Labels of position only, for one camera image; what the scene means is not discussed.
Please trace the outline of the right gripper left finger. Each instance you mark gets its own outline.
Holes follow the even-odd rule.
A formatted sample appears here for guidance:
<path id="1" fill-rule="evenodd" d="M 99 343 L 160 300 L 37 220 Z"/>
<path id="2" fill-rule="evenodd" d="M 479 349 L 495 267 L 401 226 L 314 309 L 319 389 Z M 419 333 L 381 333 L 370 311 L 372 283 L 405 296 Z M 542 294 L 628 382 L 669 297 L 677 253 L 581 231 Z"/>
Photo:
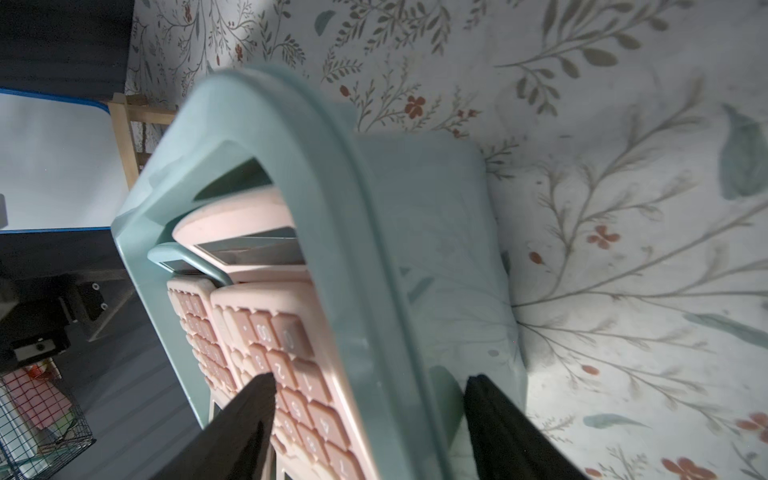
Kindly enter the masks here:
<path id="1" fill-rule="evenodd" d="M 156 479 L 259 479 L 276 411 L 271 373 L 254 377 Z"/>

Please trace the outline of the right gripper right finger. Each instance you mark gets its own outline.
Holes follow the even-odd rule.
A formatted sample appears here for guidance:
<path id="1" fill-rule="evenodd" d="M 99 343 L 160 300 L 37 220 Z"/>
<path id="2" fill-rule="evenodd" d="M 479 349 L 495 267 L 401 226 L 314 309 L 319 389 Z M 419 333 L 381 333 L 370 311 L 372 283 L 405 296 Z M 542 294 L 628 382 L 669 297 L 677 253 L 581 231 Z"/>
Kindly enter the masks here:
<path id="1" fill-rule="evenodd" d="M 464 413 L 479 479 L 585 478 L 489 377 L 468 379 Z"/>

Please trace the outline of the small pink calculator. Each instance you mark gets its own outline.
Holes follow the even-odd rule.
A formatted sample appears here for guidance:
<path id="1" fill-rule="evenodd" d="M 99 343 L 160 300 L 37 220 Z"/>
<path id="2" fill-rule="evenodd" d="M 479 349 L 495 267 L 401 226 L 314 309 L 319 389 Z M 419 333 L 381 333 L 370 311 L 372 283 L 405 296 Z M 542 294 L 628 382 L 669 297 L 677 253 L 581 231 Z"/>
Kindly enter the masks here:
<path id="1" fill-rule="evenodd" d="M 311 280 L 293 218 L 274 186 L 200 207 L 175 226 L 172 237 L 235 284 Z"/>

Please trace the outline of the mint green storage box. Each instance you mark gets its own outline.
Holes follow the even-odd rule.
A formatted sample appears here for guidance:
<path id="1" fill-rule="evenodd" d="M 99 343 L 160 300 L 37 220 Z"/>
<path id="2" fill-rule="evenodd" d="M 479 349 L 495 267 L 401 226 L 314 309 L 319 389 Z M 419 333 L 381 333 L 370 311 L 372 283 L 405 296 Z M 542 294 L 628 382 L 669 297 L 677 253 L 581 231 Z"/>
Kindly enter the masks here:
<path id="1" fill-rule="evenodd" d="M 359 134 L 354 123 L 350 106 L 284 68 L 214 74 L 115 218 L 117 249 L 203 431 L 225 407 L 212 403 L 167 283 L 210 279 L 168 272 L 147 252 L 176 242 L 175 226 L 198 208 L 276 187 L 376 479 L 475 479 L 468 379 L 489 377 L 518 409 L 527 389 L 482 157 L 445 133 Z"/>

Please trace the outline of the blue framed whiteboard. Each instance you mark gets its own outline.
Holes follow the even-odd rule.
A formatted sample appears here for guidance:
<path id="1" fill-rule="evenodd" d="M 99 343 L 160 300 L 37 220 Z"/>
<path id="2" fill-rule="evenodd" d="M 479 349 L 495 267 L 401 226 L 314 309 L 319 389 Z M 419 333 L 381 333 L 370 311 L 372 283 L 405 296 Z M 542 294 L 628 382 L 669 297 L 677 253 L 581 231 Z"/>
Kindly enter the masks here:
<path id="1" fill-rule="evenodd" d="M 105 104 L 2 89 L 2 233 L 106 230 L 127 195 Z"/>

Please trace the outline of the teal calculator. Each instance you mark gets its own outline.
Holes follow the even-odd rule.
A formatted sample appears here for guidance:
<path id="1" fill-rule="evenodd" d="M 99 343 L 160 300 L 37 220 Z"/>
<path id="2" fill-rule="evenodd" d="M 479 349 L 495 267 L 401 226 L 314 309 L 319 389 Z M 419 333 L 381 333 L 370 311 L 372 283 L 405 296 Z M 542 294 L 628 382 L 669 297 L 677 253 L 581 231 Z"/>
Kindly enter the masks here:
<path id="1" fill-rule="evenodd" d="M 148 250 L 147 258 L 155 265 L 173 274 L 192 275 L 194 272 L 198 272 L 218 286 L 234 284 L 230 276 L 223 270 L 177 242 L 164 242 L 153 246 Z"/>

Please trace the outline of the pink calculator back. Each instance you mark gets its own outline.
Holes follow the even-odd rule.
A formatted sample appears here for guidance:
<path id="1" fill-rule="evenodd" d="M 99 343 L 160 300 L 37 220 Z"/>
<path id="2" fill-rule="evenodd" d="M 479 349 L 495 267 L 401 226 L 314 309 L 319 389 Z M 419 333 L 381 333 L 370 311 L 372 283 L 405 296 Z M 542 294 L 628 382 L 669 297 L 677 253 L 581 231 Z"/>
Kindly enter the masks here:
<path id="1" fill-rule="evenodd" d="M 225 343 L 224 327 L 210 301 L 216 287 L 203 277 L 176 276 L 168 281 L 167 289 L 173 310 L 211 391 L 212 403 L 223 409 L 237 395 L 241 384 Z"/>

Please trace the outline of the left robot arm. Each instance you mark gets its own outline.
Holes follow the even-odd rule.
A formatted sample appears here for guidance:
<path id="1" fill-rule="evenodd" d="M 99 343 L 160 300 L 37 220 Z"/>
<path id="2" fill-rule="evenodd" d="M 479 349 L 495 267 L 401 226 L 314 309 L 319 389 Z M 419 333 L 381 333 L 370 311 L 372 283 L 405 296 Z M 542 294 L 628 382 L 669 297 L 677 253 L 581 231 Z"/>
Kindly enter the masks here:
<path id="1" fill-rule="evenodd" d="M 1 235 L 1 373 L 103 336 L 135 295 L 107 229 Z"/>

